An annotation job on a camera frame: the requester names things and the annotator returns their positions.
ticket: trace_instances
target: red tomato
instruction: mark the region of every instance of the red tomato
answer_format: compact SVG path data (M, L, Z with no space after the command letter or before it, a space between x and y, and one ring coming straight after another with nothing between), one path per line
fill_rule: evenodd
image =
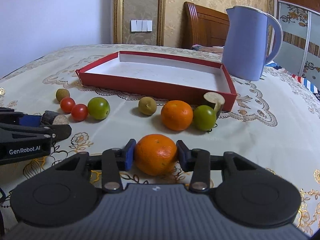
M60 108L66 114L70 114L72 108L76 105L75 101L72 98L63 98L60 101Z
M88 116L87 106L84 104L75 105L71 110L71 116L75 121L83 121Z

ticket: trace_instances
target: bed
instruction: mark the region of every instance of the bed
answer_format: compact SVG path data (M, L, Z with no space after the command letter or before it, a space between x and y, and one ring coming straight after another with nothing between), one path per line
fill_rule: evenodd
M191 49L195 44L205 47L224 46L229 29L227 14L185 2L183 17L183 49Z

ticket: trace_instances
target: light switch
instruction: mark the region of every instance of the light switch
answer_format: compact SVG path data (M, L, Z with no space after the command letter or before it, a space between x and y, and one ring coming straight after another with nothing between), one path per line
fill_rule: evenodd
M137 20L137 32L142 32L142 20Z
M131 20L131 31L137 32L137 20Z
M147 22L148 21L142 21L142 31L146 32L147 31Z
M152 21L147 21L147 32L152 31Z

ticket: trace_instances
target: cardboard tray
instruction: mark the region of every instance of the cardboard tray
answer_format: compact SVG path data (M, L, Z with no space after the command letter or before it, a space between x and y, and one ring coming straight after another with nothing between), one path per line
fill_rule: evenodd
M236 89L225 66L207 60L160 53L119 51L77 69L83 85L201 105L214 91L231 111Z

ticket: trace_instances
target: orange fruit held by gripper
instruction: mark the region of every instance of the orange fruit held by gripper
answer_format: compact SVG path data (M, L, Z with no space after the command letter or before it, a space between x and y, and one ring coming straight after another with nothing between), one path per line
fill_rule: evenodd
M146 135L134 148L135 165L151 176L170 172L176 165L177 159L176 144L162 134Z
M183 101L169 101L161 109L162 123L174 131L187 129L192 122L192 118L191 106Z

